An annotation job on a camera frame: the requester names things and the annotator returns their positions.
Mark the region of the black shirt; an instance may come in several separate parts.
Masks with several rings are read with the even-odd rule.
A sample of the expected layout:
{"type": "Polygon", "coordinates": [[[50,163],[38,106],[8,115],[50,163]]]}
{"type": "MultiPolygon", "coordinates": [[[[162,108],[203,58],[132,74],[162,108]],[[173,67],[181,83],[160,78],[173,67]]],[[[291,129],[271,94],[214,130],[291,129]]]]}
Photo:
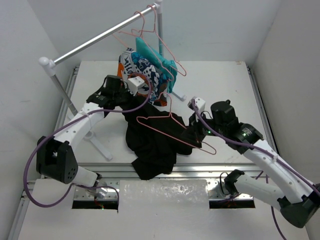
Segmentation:
{"type": "MultiPolygon", "coordinates": [[[[125,141],[137,156],[131,164],[141,180],[150,180],[159,174],[170,174],[177,162],[177,155],[189,156],[193,151],[192,147],[157,133],[136,121],[137,116],[167,114],[167,111],[160,111],[150,103],[136,111],[123,114],[127,121],[125,141]]],[[[175,113],[173,116],[185,125],[181,116],[175,113]]]]}

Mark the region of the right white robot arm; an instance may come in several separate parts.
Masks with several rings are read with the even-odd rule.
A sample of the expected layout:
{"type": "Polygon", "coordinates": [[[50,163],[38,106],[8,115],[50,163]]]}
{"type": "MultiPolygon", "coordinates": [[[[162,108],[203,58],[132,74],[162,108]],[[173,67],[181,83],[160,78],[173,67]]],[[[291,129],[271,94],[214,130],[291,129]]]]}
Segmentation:
{"type": "Polygon", "coordinates": [[[240,122],[230,100],[210,106],[212,118],[202,116],[206,102],[193,97],[188,107],[193,110],[186,136],[201,142],[215,136],[240,155],[258,166],[274,185],[259,182],[244,171],[235,169],[223,180],[221,190],[226,196],[247,194],[277,209],[293,226],[303,228],[320,207],[320,186],[294,170],[268,144],[252,125],[240,122]]]}

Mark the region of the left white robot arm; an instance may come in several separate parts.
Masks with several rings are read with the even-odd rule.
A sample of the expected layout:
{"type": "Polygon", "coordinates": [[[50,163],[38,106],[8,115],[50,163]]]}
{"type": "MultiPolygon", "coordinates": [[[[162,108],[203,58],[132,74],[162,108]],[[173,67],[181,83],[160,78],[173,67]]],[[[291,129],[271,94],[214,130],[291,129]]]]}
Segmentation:
{"type": "Polygon", "coordinates": [[[102,86],[87,98],[82,109],[71,119],[70,125],[44,144],[38,144],[36,171],[64,184],[94,187],[98,174],[79,166],[74,150],[109,110],[128,104],[143,85],[144,81],[137,76],[122,80],[107,75],[102,86]]]}

